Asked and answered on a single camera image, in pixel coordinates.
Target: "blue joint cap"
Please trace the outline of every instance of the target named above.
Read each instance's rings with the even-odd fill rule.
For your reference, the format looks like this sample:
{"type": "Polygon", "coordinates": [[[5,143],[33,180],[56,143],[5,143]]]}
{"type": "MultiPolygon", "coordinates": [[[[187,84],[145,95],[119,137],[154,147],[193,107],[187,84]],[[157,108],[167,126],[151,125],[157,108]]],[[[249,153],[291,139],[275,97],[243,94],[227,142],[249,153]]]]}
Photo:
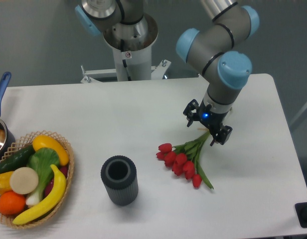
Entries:
{"type": "Polygon", "coordinates": [[[101,32],[92,23],[92,21],[88,18],[88,16],[85,14],[85,12],[80,6],[75,7],[75,13],[79,21],[82,23],[83,27],[89,34],[91,34],[92,36],[98,36],[101,34],[101,32]]]}
{"type": "Polygon", "coordinates": [[[233,90],[242,89],[252,72],[250,59],[237,51],[228,51],[218,61],[221,81],[233,90]]]}
{"type": "Polygon", "coordinates": [[[199,31],[195,28],[190,28],[185,31],[178,39],[177,44],[175,46],[175,50],[180,58],[186,63],[187,56],[192,45],[193,40],[199,31]]]}
{"type": "Polygon", "coordinates": [[[260,26],[259,15],[258,15],[257,11],[255,11],[250,6],[242,6],[242,8],[244,8],[250,16],[251,30],[250,30],[249,36],[252,36],[258,30],[258,28],[260,26]]]}

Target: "black cylindrical container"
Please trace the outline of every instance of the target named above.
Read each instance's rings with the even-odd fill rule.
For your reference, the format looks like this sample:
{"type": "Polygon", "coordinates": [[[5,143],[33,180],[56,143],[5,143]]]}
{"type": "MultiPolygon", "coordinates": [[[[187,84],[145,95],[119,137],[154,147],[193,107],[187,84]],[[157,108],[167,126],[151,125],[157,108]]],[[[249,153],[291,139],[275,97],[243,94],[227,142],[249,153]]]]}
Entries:
{"type": "Polygon", "coordinates": [[[136,199],[137,170],[129,158],[121,155],[109,158],[101,169],[101,178],[113,203],[125,206],[136,199]]]}

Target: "pot handle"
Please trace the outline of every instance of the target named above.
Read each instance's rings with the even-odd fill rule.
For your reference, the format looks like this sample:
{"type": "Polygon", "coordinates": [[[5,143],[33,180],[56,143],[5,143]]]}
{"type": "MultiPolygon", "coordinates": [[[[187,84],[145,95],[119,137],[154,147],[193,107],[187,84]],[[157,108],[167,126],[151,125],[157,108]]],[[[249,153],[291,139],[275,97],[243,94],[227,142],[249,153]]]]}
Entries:
{"type": "Polygon", "coordinates": [[[10,72],[5,72],[2,76],[2,79],[0,80],[0,108],[1,108],[1,102],[3,99],[3,95],[5,93],[5,90],[8,86],[8,83],[11,77],[12,77],[12,74],[10,72]]]}

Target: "cooking pot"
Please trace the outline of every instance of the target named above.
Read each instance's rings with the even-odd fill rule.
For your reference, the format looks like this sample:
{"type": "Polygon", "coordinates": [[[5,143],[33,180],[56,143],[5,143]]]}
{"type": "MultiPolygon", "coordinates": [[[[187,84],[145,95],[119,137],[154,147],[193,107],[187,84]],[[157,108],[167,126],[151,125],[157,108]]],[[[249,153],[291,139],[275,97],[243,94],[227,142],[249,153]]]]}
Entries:
{"type": "MultiPolygon", "coordinates": [[[[0,80],[0,109],[1,109],[1,102],[5,90],[8,86],[9,80],[11,78],[10,72],[5,72],[0,80]]],[[[15,142],[15,138],[13,134],[8,130],[4,121],[0,118],[0,160],[4,153],[7,151],[7,148],[15,142]]]]}

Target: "wicker basket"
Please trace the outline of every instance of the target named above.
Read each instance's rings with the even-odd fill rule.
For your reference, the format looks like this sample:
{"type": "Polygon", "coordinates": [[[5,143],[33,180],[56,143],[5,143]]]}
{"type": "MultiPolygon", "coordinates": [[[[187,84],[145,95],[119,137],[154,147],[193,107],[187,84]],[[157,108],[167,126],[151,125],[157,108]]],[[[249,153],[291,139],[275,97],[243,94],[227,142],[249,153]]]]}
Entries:
{"type": "Polygon", "coordinates": [[[56,139],[65,148],[66,152],[68,153],[68,156],[69,156],[69,168],[68,168],[68,177],[67,177],[66,190],[65,190],[65,193],[64,193],[62,199],[56,205],[56,207],[53,208],[52,211],[50,211],[50,213],[46,217],[44,217],[44,218],[42,218],[40,220],[32,221],[32,222],[30,222],[28,224],[25,224],[25,225],[17,226],[17,225],[14,225],[12,223],[12,221],[15,218],[15,216],[4,216],[4,215],[2,215],[0,213],[0,223],[4,224],[4,225],[6,225],[6,226],[8,226],[10,228],[14,228],[14,229],[33,228],[33,227],[36,227],[36,226],[39,226],[39,225],[43,224],[44,222],[46,222],[47,220],[52,218],[56,214],[56,212],[59,210],[61,205],[63,204],[63,202],[64,202],[64,200],[65,200],[65,198],[66,198],[66,196],[68,194],[70,185],[71,185],[71,181],[72,181],[73,173],[74,173],[74,153],[73,153],[73,149],[72,149],[70,143],[64,137],[62,137],[61,135],[59,135],[56,132],[50,132],[50,131],[39,132],[38,131],[38,132],[32,132],[30,134],[27,134],[24,137],[21,137],[15,143],[13,143],[11,145],[11,147],[8,148],[7,152],[5,152],[4,156],[2,157],[1,161],[5,160],[7,157],[9,157],[10,155],[14,154],[16,151],[20,150],[21,148],[26,147],[29,144],[31,144],[33,139],[36,136],[41,135],[41,134],[48,135],[48,136],[53,137],[54,139],[56,139]]]}

